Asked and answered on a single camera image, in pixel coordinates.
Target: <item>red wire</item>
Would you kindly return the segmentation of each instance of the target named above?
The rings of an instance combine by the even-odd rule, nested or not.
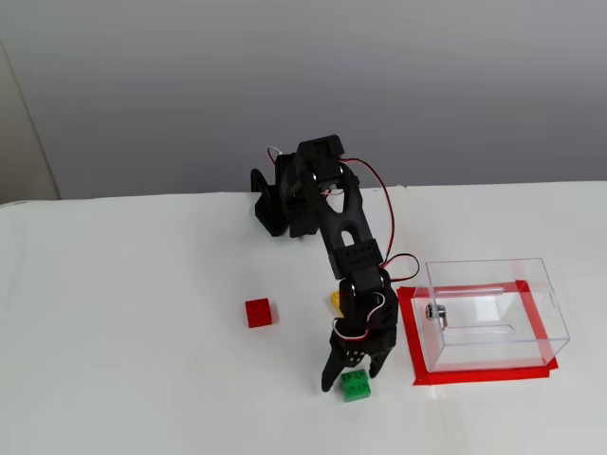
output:
[[[269,160],[272,162],[272,164],[274,166],[276,166],[276,161],[274,161],[274,158],[272,158],[272,154],[269,152],[269,147],[267,148],[267,157],[269,158]]]
[[[276,166],[276,161],[274,160],[271,153],[269,152],[269,149],[270,149],[270,147],[267,148],[267,157],[272,162],[272,164],[274,166]],[[347,163],[352,163],[352,162],[360,163],[360,164],[366,166],[366,168],[369,171],[371,171],[373,176],[376,178],[377,182],[379,182],[379,185],[381,185],[381,188],[383,189],[383,192],[386,195],[386,201],[388,202],[388,210],[390,211],[390,241],[388,242],[388,250],[386,251],[386,259],[379,266],[381,268],[385,268],[388,266],[389,263],[391,263],[396,258],[404,257],[404,256],[411,257],[411,258],[415,259],[415,262],[417,263],[417,271],[409,277],[393,278],[393,279],[391,279],[391,282],[404,282],[406,280],[410,280],[411,278],[415,277],[419,273],[420,266],[419,266],[419,261],[417,260],[417,258],[411,253],[398,253],[395,256],[393,256],[392,258],[390,258],[390,251],[392,251],[392,243],[394,242],[394,239],[395,239],[395,212],[392,208],[392,201],[390,200],[390,194],[388,193],[388,189],[386,188],[383,181],[381,180],[381,177],[379,177],[379,174],[376,173],[376,170],[373,169],[371,167],[371,165],[369,163],[367,163],[366,161],[363,161],[362,159],[359,159],[359,158],[340,159],[340,163],[347,164]],[[329,193],[327,193],[326,196],[337,195],[337,194],[331,193],[331,191],[329,191]]]
[[[367,167],[367,169],[369,171],[371,171],[371,173],[375,176],[375,178],[377,179],[377,182],[379,182],[379,185],[381,185],[381,188],[383,188],[383,192],[386,194],[386,201],[388,201],[388,209],[390,210],[390,226],[391,226],[391,233],[390,233],[390,242],[388,242],[388,250],[386,251],[386,260],[380,265],[380,267],[385,267],[386,265],[388,265],[388,258],[390,256],[390,251],[392,250],[392,243],[395,239],[395,212],[392,209],[392,202],[390,201],[390,195],[388,194],[388,189],[386,188],[386,186],[384,185],[383,181],[381,180],[381,178],[379,177],[379,175],[376,173],[375,169],[373,169],[371,167],[371,165],[369,165],[369,163],[358,159],[358,158],[346,158],[346,159],[341,159],[340,163],[351,163],[351,162],[357,162],[360,164],[363,164],[364,166]]]

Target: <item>red lego brick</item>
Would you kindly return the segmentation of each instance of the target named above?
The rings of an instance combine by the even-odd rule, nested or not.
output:
[[[246,301],[245,308],[247,309],[249,329],[272,325],[272,313],[269,309],[268,299]]]

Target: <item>white wire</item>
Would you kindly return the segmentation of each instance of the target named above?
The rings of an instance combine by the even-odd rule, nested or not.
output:
[[[374,292],[374,294],[375,294],[376,296],[380,296],[380,297],[381,297],[381,303],[380,303],[378,306],[376,306],[376,307],[375,307],[373,310],[371,310],[371,311],[369,312],[369,314],[367,315],[367,330],[365,330],[364,334],[363,334],[363,335],[360,335],[360,336],[358,336],[358,337],[345,337],[345,336],[344,336],[344,335],[342,335],[340,332],[338,332],[338,329],[337,329],[337,327],[336,327],[335,325],[337,324],[337,322],[338,322],[339,318],[335,318],[335,319],[333,319],[333,332],[335,332],[335,333],[336,333],[336,335],[337,335],[338,337],[343,338],[343,339],[349,339],[349,340],[354,340],[354,341],[357,341],[357,340],[364,339],[365,337],[367,337],[367,335],[369,335],[369,320],[371,319],[371,316],[372,316],[372,315],[373,315],[373,314],[374,314],[374,313],[375,313],[375,312],[376,312],[376,311],[377,311],[379,308],[381,308],[381,307],[382,307],[382,306],[383,306],[383,305],[386,303],[386,296],[384,296],[384,295],[383,295],[383,294],[381,294],[380,292]]]
[[[278,149],[278,147],[274,147],[273,145],[268,146],[269,149],[274,149],[276,152],[278,152],[278,155],[282,155],[283,153]]]

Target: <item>black wire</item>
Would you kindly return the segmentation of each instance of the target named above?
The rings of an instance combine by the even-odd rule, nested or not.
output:
[[[411,254],[411,253],[398,253],[398,254],[395,254],[392,258],[390,258],[388,261],[386,261],[385,266],[388,266],[388,264],[391,261],[393,261],[396,258],[402,257],[402,256],[406,256],[406,257],[409,257],[409,258],[414,258],[415,263],[417,264],[417,270],[410,277],[392,278],[392,279],[390,279],[390,282],[405,282],[407,280],[413,279],[413,278],[415,278],[417,276],[417,274],[419,273],[419,270],[421,269],[421,266],[419,265],[419,261],[417,260],[417,258],[415,257],[415,255]]]

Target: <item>cable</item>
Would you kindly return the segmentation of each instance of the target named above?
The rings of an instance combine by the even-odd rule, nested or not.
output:
[[[323,191],[321,194],[322,194],[323,196],[339,196],[340,194],[342,194],[342,193],[343,193],[343,190],[341,190],[340,192],[331,192],[331,191],[332,191],[332,190],[331,190],[331,189],[329,189],[329,190],[327,190],[327,191]]]
[[[282,154],[282,152],[280,150],[278,150],[276,147],[274,147],[273,145],[270,145],[267,148],[267,156],[269,156],[269,159],[272,162],[272,164],[276,165],[274,158],[272,158],[272,155],[269,152],[269,149],[276,150],[280,155]],[[381,180],[381,177],[379,177],[379,174],[376,172],[376,170],[373,169],[373,167],[371,167],[371,165],[369,163],[367,163],[366,161],[363,161],[362,159],[359,159],[359,158],[340,159],[340,163],[347,164],[347,163],[352,163],[352,162],[362,164],[373,174],[373,176],[376,178],[377,182],[379,182],[379,185],[381,185],[381,188],[383,189],[383,192],[386,195],[386,201],[388,202],[388,210],[390,211],[390,241],[388,242],[388,249],[386,251],[386,260],[383,263],[381,263],[379,266],[381,268],[386,268],[389,263],[391,263],[394,259],[399,258],[399,257],[413,258],[415,260],[415,263],[417,264],[417,270],[415,271],[415,273],[413,273],[413,275],[411,275],[409,277],[390,279],[391,282],[405,282],[407,280],[411,280],[412,278],[417,276],[417,274],[419,273],[419,270],[421,268],[419,261],[417,260],[415,255],[412,253],[398,253],[398,254],[394,255],[392,258],[390,257],[390,251],[392,250],[392,244],[395,239],[395,212],[394,212],[394,209],[392,208],[392,201],[390,200],[390,194],[388,193],[388,189],[384,185],[383,181]],[[322,192],[322,195],[324,195],[325,197],[328,197],[328,196],[336,196],[336,195],[342,194],[342,193],[343,193],[343,190],[341,192],[337,192],[337,193],[333,193],[333,192],[331,192],[331,190],[328,190],[328,191]]]
[[[383,268],[388,263],[388,257],[390,256],[390,250],[392,249],[392,243],[395,239],[395,212],[392,209],[392,202],[390,201],[390,194],[388,194],[388,189],[384,185],[384,183],[381,180],[381,178],[379,177],[379,175],[376,173],[376,170],[373,169],[369,163],[367,163],[361,159],[358,159],[358,158],[346,158],[346,159],[340,160],[340,163],[345,163],[345,164],[351,163],[351,162],[360,163],[360,164],[366,166],[369,171],[371,171],[373,176],[376,178],[377,182],[379,182],[379,185],[381,185],[381,188],[383,188],[383,192],[386,195],[386,201],[388,201],[388,210],[390,211],[391,232],[390,232],[390,242],[388,242],[388,250],[386,251],[386,260],[382,264],[379,265],[381,268]]]
[[[360,341],[360,340],[367,338],[367,336],[369,335],[369,320],[371,319],[371,316],[386,303],[386,296],[384,296],[380,292],[374,292],[374,294],[376,296],[381,297],[381,303],[378,306],[376,306],[373,310],[371,310],[369,312],[369,314],[367,315],[367,329],[365,330],[364,334],[359,337],[345,337],[340,332],[338,332],[338,329],[335,325],[337,324],[339,318],[335,318],[335,319],[333,319],[333,332],[335,332],[335,335],[337,335],[341,339],[346,339],[349,341]]]
[[[414,254],[411,253],[398,253],[395,254],[392,258],[390,258],[390,260],[386,261],[383,265],[383,268],[387,267],[389,263],[391,263],[394,259],[396,258],[400,258],[400,257],[409,257],[409,258],[414,258],[415,263],[417,264],[417,270],[415,271],[415,273],[413,273],[413,275],[410,275],[409,277],[404,277],[404,278],[391,278],[390,282],[405,282],[407,280],[411,280],[413,278],[415,278],[417,276],[417,274],[419,273],[419,269],[421,268],[419,265],[419,261],[417,260],[417,258],[415,257]]]
[[[272,157],[272,154],[269,152],[269,149],[274,149],[276,152],[278,152],[278,155],[282,155],[283,153],[278,149],[278,147],[274,147],[273,145],[270,145],[269,147],[267,147],[267,157],[272,162],[272,164],[274,166],[276,166],[276,161]]]

